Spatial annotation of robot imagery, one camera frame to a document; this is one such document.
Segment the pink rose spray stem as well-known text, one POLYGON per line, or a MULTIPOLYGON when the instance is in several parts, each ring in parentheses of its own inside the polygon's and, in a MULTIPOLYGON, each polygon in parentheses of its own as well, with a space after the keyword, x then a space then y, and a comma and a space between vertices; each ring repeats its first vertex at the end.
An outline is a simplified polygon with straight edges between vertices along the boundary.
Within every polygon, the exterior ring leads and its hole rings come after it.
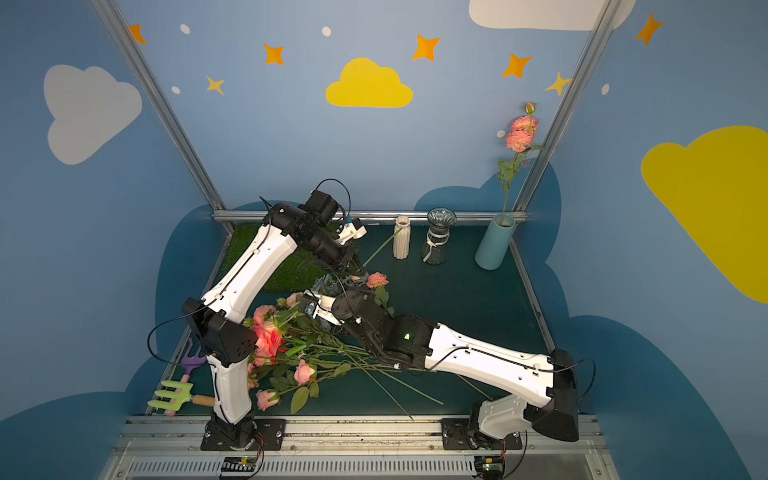
POLYGON ((527 102, 523 107, 524 114, 511 123, 505 137, 506 148, 512 150, 514 156, 510 159, 500 158, 498 161, 496 178, 501 182, 504 192, 503 214, 507 213, 513 180, 528 167, 530 155, 544 149, 543 146, 535 144, 539 129, 539 120, 535 117, 536 110, 535 103, 527 102))

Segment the coral pink rose stem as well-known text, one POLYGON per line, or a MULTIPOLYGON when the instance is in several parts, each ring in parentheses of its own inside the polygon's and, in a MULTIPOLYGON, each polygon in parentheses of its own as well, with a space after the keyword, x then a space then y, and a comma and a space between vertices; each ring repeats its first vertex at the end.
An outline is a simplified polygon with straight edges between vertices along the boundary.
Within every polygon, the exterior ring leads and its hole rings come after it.
POLYGON ((276 307, 263 305, 256 309, 252 318, 246 319, 246 326, 257 335, 255 362, 258 366, 269 364, 279 352, 286 352, 281 347, 284 342, 281 329, 273 320, 276 313, 276 307))

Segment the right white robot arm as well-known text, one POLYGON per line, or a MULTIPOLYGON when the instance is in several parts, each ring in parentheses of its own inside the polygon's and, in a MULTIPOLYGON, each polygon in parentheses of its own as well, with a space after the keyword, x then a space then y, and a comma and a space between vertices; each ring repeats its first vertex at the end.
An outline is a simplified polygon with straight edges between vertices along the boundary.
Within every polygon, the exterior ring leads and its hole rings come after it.
POLYGON ((576 363, 554 349, 524 353, 480 341, 445 324, 391 314, 370 290, 323 296, 319 316, 343 327, 380 363, 397 370, 447 372, 505 391, 474 409, 475 434, 501 440, 531 429, 562 442, 579 439, 576 363))

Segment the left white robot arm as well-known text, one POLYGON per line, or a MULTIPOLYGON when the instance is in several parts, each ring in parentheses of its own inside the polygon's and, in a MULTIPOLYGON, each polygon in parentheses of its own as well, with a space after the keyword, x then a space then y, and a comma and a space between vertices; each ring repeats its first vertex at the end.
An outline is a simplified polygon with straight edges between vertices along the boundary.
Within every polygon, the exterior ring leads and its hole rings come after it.
POLYGON ((182 311, 206 353, 214 392, 203 450, 252 450, 257 426, 247 374, 257 334, 244 325, 252 301, 276 269, 295 250, 310 252, 327 269, 347 273, 360 264, 352 241, 365 234, 358 219, 343 223, 334 239, 326 226, 338 207, 331 200, 299 206, 277 203, 265 215, 253 241, 235 265, 200 300, 185 301, 182 311))

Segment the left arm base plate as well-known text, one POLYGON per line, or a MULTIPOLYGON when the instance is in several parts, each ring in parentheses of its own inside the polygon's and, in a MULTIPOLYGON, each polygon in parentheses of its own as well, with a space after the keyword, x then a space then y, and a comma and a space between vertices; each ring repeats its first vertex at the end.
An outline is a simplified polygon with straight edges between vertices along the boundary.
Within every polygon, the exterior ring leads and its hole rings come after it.
POLYGON ((217 415, 207 422, 202 451, 279 451, 287 422, 278 418, 246 417, 230 424, 217 415))

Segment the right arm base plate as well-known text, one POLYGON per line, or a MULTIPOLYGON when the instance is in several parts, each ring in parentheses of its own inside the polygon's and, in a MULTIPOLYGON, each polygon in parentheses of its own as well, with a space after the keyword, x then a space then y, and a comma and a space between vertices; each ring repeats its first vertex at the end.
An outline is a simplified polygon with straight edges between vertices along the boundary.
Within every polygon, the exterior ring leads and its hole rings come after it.
POLYGON ((518 432, 496 439, 482 433, 467 417, 444 417, 439 420, 445 450, 521 450, 523 439, 518 432))

